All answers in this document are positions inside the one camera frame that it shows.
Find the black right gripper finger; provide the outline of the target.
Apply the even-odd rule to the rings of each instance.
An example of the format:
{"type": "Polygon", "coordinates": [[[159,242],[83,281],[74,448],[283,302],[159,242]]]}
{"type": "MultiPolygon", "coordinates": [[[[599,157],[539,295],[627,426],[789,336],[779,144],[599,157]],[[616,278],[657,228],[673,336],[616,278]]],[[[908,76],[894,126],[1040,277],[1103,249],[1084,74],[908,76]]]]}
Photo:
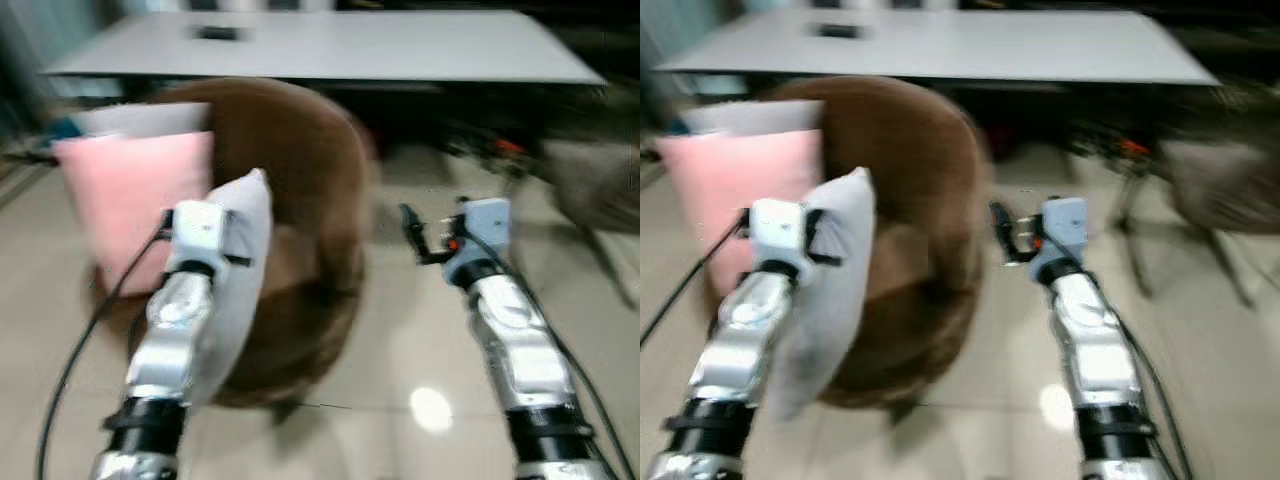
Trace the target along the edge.
{"type": "Polygon", "coordinates": [[[991,202],[989,211],[995,238],[1002,250],[1006,264],[1019,264],[1019,248],[1014,243],[1012,219],[1001,202],[991,202]]]}
{"type": "Polygon", "coordinates": [[[425,225],[416,211],[407,204],[399,205],[401,230],[413,251],[417,264],[429,264],[431,255],[425,239],[425,225]]]}

